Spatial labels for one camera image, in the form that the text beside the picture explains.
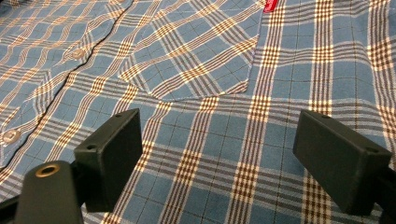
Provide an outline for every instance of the blue plaid fabric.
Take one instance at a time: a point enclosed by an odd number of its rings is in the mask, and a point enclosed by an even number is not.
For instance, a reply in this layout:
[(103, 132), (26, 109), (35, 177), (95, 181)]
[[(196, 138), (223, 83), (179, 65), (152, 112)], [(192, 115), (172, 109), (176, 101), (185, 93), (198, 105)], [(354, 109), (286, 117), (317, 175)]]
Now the blue plaid fabric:
[(376, 223), (377, 206), (342, 214), (292, 145), (310, 109), (395, 152), (396, 1), (264, 5), (4, 0), (0, 200), (139, 108), (143, 156), (115, 211), (83, 208), (86, 223)]

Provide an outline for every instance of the shirt button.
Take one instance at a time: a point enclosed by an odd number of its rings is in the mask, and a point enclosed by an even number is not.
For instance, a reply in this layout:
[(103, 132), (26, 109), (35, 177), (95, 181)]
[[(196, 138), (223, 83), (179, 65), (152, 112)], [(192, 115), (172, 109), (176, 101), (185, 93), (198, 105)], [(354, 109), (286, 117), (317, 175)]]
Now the shirt button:
[(16, 142), (21, 137), (21, 131), (9, 130), (3, 134), (3, 141), (7, 144)]
[(80, 59), (82, 56), (84, 56), (85, 51), (83, 49), (76, 49), (73, 51), (72, 56), (74, 59)]

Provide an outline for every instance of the chest pocket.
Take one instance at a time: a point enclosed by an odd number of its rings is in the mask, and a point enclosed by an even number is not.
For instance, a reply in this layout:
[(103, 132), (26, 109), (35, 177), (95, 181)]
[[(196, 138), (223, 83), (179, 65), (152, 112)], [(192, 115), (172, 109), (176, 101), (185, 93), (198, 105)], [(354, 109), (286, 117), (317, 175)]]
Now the chest pocket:
[(256, 0), (163, 1), (119, 77), (162, 101), (245, 91), (261, 15)]

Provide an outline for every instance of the gold circular ring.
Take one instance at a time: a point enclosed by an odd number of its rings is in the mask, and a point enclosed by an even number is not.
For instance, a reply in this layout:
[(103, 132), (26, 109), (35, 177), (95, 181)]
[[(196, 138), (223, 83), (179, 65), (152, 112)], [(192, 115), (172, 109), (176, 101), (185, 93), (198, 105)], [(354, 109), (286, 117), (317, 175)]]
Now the gold circular ring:
[(35, 176), (40, 177), (40, 178), (50, 176), (50, 175), (53, 175), (56, 172), (58, 172), (60, 169), (61, 169), (61, 167), (58, 164), (53, 163), (53, 164), (41, 167), (39, 170), (37, 170), (35, 172)]

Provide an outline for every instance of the red tag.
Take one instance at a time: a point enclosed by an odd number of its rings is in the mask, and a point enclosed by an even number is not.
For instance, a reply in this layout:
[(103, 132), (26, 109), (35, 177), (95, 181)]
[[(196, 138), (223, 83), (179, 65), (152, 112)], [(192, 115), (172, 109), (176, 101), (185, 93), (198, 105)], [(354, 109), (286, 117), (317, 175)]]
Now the red tag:
[(275, 10), (277, 0), (267, 0), (265, 4), (264, 12), (272, 12)]

